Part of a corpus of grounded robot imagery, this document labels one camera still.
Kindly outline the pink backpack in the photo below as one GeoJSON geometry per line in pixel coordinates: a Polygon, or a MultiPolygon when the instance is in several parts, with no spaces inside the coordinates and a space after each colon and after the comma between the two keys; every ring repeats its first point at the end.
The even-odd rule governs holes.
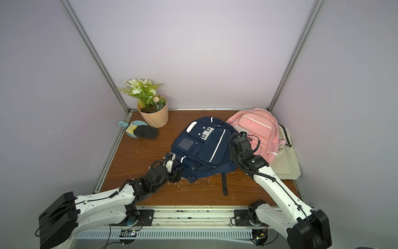
{"type": "Polygon", "coordinates": [[[258,148],[255,155],[262,156],[269,164],[276,159],[279,146],[286,142],[279,136],[276,118],[264,109],[239,111],[227,123],[238,132],[247,133],[251,138],[252,149],[258,148]]]}

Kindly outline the navy blue backpack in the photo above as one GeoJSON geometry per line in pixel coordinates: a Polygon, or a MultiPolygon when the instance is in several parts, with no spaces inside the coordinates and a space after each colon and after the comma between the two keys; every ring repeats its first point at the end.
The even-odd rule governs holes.
{"type": "Polygon", "coordinates": [[[230,159],[230,137],[237,131],[215,117],[190,123],[171,145],[175,167],[190,184],[200,178],[221,175],[223,195],[228,195],[227,174],[237,169],[230,159]]]}

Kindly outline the cream canvas backpack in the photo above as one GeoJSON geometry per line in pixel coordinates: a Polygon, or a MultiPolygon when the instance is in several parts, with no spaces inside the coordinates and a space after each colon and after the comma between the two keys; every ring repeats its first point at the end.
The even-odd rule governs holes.
{"type": "Polygon", "coordinates": [[[279,145],[277,156],[271,168],[280,179],[297,180],[301,175],[300,164],[288,130],[279,124],[279,145]]]}

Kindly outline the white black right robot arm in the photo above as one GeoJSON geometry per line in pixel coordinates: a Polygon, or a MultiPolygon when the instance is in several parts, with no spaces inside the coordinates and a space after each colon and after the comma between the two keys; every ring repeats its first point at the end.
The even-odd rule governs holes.
{"type": "Polygon", "coordinates": [[[279,207],[276,210],[263,200],[252,203],[248,210],[251,224],[271,227],[286,238],[292,249],[328,249],[332,245],[327,215],[297,197],[277,177],[268,162],[254,154],[250,140],[244,134],[232,134],[229,149],[238,168],[260,185],[279,207]]]}

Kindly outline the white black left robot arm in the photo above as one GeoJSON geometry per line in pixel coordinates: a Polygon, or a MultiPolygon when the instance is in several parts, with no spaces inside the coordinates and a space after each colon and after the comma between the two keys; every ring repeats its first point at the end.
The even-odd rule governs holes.
{"type": "Polygon", "coordinates": [[[91,195],[61,195],[39,215],[35,235],[40,239],[40,248],[60,247],[75,234],[101,225],[136,221],[137,202],[148,199],[168,181],[180,180],[179,172],[173,169],[175,158],[175,154],[167,153],[145,175],[128,179],[119,188],[91,195]]]}

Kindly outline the black work glove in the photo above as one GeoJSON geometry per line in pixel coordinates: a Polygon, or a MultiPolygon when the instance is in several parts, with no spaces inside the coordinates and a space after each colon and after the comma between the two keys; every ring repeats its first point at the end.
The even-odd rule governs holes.
{"type": "Polygon", "coordinates": [[[155,140],[159,136],[159,130],[151,126],[141,125],[134,129],[133,134],[137,138],[155,140]]]}

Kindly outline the terracotta flower pot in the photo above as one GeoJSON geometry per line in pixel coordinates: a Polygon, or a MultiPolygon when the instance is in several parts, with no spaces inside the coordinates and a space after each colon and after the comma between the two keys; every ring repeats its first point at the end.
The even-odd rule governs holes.
{"type": "Polygon", "coordinates": [[[145,122],[155,128],[164,127],[169,121],[169,109],[167,105],[167,100],[163,95],[158,96],[160,102],[164,103],[163,107],[154,113],[146,113],[143,111],[144,106],[140,103],[137,104],[138,111],[144,118],[145,122]]]}

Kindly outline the yellow sponge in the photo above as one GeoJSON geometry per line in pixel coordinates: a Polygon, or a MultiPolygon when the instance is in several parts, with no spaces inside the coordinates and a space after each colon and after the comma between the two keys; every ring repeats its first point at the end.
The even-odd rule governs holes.
{"type": "Polygon", "coordinates": [[[134,131],[136,128],[137,128],[137,125],[130,123],[125,131],[128,134],[134,135],[134,131]]]}

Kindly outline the green white artificial plant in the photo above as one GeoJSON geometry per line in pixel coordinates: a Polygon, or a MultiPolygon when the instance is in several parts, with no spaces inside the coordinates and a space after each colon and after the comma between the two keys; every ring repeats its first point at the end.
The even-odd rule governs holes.
{"type": "Polygon", "coordinates": [[[123,82],[124,88],[118,91],[137,100],[143,113],[156,113],[166,106],[166,98],[158,93],[162,84],[154,84],[148,79],[131,79],[123,82]]]}

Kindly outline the right corner aluminium profile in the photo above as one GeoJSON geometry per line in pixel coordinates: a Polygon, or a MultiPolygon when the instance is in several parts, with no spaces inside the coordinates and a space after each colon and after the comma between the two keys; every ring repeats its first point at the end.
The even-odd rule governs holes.
{"type": "Polygon", "coordinates": [[[267,108],[267,110],[269,112],[272,112],[273,109],[275,108],[275,106],[276,106],[276,104],[278,102],[278,99],[281,96],[282,91],[283,91],[283,89],[284,89],[284,87],[285,87],[285,85],[286,85],[286,83],[288,81],[288,78],[289,78],[290,74],[292,73],[292,71],[294,69],[294,66],[295,66],[295,64],[296,64],[296,62],[297,62],[297,60],[298,60],[298,58],[299,58],[299,56],[300,56],[300,54],[301,54],[301,52],[302,52],[302,50],[304,48],[304,45],[305,45],[305,43],[307,41],[307,38],[308,38],[312,28],[313,28],[313,25],[314,25],[314,23],[315,23],[315,21],[317,19],[317,16],[318,16],[319,11],[321,10],[323,4],[324,4],[324,0],[316,0],[314,2],[314,5],[313,5],[313,7],[311,9],[309,17],[308,17],[308,19],[307,19],[307,21],[306,21],[306,23],[304,25],[304,28],[303,28],[300,36],[299,36],[299,39],[298,39],[297,43],[295,45],[293,53],[292,53],[292,55],[291,55],[291,57],[290,57],[290,59],[288,61],[287,67],[286,67],[286,69],[285,69],[285,71],[284,71],[284,73],[282,75],[282,78],[281,78],[281,80],[279,82],[279,85],[278,85],[278,87],[276,89],[276,92],[275,92],[275,94],[274,94],[274,96],[272,98],[271,103],[269,104],[269,106],[267,108]]]}

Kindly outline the corner aluminium profile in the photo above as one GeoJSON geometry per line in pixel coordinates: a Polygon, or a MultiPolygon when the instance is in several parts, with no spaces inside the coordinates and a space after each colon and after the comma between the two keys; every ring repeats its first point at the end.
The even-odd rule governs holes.
{"type": "Polygon", "coordinates": [[[303,28],[300,36],[299,36],[299,39],[298,39],[297,43],[295,45],[293,53],[292,53],[292,55],[291,55],[291,57],[290,57],[290,59],[288,61],[287,67],[286,67],[286,69],[285,69],[285,71],[284,71],[284,73],[282,75],[282,78],[281,78],[281,80],[279,82],[279,85],[278,85],[278,87],[276,89],[276,92],[275,92],[275,94],[274,94],[274,96],[272,98],[271,103],[269,104],[269,106],[267,108],[267,110],[269,112],[272,112],[273,109],[275,108],[275,106],[276,106],[276,104],[278,102],[278,99],[281,96],[282,91],[283,91],[283,89],[284,89],[284,87],[285,87],[285,85],[286,85],[286,83],[288,81],[288,78],[289,78],[290,74],[292,73],[292,71],[294,69],[294,66],[295,66],[295,64],[296,64],[296,62],[297,62],[297,60],[298,60],[298,58],[299,58],[299,56],[300,56],[300,54],[301,54],[301,52],[302,52],[302,50],[304,48],[304,45],[305,45],[305,43],[307,41],[307,38],[308,38],[312,28],[313,28],[313,25],[314,25],[314,23],[315,23],[315,21],[317,19],[317,16],[318,16],[319,11],[321,10],[323,4],[324,4],[324,0],[316,0],[314,2],[314,5],[313,5],[313,7],[311,9],[309,17],[308,17],[308,19],[307,19],[307,21],[306,21],[306,23],[304,25],[304,28],[303,28]]]}
{"type": "Polygon", "coordinates": [[[67,17],[71,21],[72,25],[74,26],[75,30],[78,33],[83,45],[86,47],[88,53],[92,57],[93,61],[95,62],[96,66],[98,67],[99,71],[101,72],[102,76],[104,77],[106,83],[108,84],[109,88],[113,92],[114,96],[116,97],[118,103],[120,104],[123,111],[128,114],[131,109],[126,104],[124,98],[122,97],[121,93],[117,90],[117,86],[110,75],[108,69],[106,68],[103,60],[101,59],[99,53],[97,52],[93,42],[91,41],[87,31],[85,30],[82,22],[80,21],[77,13],[75,12],[72,4],[68,0],[61,0],[60,1],[64,12],[66,13],[67,17]]]}

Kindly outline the left corner aluminium profile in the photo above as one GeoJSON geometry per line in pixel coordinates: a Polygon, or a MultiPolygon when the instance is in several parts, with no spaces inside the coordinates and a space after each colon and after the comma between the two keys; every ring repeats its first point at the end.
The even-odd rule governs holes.
{"type": "Polygon", "coordinates": [[[78,33],[83,45],[86,47],[88,53],[92,57],[93,61],[95,62],[96,66],[98,67],[99,71],[101,72],[102,76],[104,77],[106,83],[108,84],[109,88],[113,92],[114,96],[116,97],[118,103],[120,104],[123,111],[128,114],[131,109],[126,104],[124,98],[122,97],[121,93],[117,90],[117,86],[110,75],[108,69],[106,68],[103,60],[101,59],[99,53],[97,52],[93,42],[91,41],[87,31],[85,30],[82,22],[80,21],[77,13],[75,12],[72,4],[68,0],[61,0],[60,1],[64,12],[66,13],[67,17],[71,21],[72,25],[74,26],[75,30],[78,33]]]}

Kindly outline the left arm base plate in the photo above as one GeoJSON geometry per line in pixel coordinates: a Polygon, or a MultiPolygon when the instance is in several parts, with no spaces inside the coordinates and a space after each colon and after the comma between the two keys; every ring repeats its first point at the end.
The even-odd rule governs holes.
{"type": "Polygon", "coordinates": [[[141,227],[151,226],[154,218],[154,210],[139,209],[129,214],[122,222],[111,224],[111,226],[141,227]]]}

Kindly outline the aluminium mounting rail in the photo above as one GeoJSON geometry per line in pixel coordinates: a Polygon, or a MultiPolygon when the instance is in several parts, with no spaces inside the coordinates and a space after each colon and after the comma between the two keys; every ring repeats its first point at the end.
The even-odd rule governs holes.
{"type": "MultiPolygon", "coordinates": [[[[138,209],[135,205],[121,205],[120,207],[105,207],[95,210],[94,204],[88,206],[77,205],[74,210],[65,214],[58,222],[58,226],[75,234],[87,229],[97,228],[107,224],[118,224],[129,214],[133,214],[138,209]]],[[[179,224],[180,226],[193,226],[198,222],[201,226],[227,226],[233,225],[230,220],[234,215],[234,210],[227,207],[214,208],[156,208],[152,225],[157,223],[169,226],[179,224]]]]}

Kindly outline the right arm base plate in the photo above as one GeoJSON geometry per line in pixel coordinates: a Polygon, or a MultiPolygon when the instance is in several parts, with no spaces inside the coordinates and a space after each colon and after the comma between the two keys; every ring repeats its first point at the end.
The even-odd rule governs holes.
{"type": "Polygon", "coordinates": [[[230,220],[234,226],[246,227],[265,227],[266,223],[261,223],[253,210],[237,209],[234,210],[234,215],[230,220]]]}

